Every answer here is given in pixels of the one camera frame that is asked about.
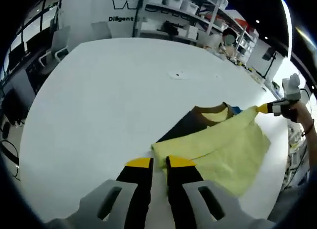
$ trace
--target human hand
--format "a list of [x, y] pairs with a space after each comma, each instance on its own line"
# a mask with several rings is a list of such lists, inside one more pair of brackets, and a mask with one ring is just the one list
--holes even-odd
[[304, 129], [309, 128], [313, 124], [312, 116], [302, 102], [298, 101], [291, 107], [291, 109], [297, 110], [298, 116], [296, 121], [297, 123], [300, 123]]

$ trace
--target human arm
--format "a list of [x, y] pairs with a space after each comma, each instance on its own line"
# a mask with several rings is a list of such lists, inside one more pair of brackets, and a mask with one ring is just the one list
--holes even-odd
[[306, 134], [307, 150], [309, 156], [310, 169], [317, 166], [317, 134], [314, 127], [314, 121], [306, 106], [300, 101], [292, 106], [298, 112], [297, 122], [300, 123]]

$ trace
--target dark ceiling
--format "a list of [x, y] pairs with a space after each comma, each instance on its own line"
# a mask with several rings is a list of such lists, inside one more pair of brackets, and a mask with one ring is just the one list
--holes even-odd
[[[237, 10], [246, 21], [257, 29], [260, 38], [275, 47], [280, 53], [286, 54], [283, 46], [288, 46], [288, 31], [285, 12], [281, 0], [228, 0], [229, 9]], [[289, 6], [293, 25], [293, 53], [304, 63], [311, 75], [317, 81], [317, 69], [314, 66], [312, 55], [307, 49], [302, 37], [295, 27], [304, 26], [316, 40], [316, 1], [317, 0], [285, 0]], [[303, 67], [294, 59], [293, 63], [308, 79]]]

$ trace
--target desk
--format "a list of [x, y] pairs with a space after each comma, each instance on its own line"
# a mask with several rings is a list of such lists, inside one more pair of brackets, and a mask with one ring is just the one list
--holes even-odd
[[[188, 80], [171, 79], [168, 73], [176, 71]], [[151, 143], [194, 105], [225, 101], [245, 109], [273, 100], [244, 70], [198, 47], [142, 38], [81, 44], [50, 74], [26, 119], [20, 148], [25, 197], [44, 221], [66, 217], [127, 161], [151, 155]], [[259, 114], [256, 122], [271, 146], [240, 202], [250, 215], [266, 218], [282, 186], [288, 133], [283, 117]], [[160, 174], [155, 171], [148, 213], [157, 228], [168, 221], [155, 205], [168, 208]]]

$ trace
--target white tabletop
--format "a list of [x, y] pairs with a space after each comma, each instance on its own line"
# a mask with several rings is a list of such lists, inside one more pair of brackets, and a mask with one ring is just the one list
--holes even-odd
[[[170, 77], [181, 71], [186, 80]], [[225, 101], [246, 109], [273, 100], [242, 68], [194, 46], [154, 39], [81, 44], [51, 73], [26, 119], [20, 149], [25, 197], [44, 221], [67, 217], [127, 161], [151, 155], [151, 143], [194, 105]], [[264, 114], [256, 122], [271, 146], [240, 202], [253, 217], [266, 218], [284, 177], [287, 125]], [[158, 213], [169, 209], [165, 183], [156, 169], [147, 219], [156, 227], [150, 228], [171, 224], [168, 210]]]

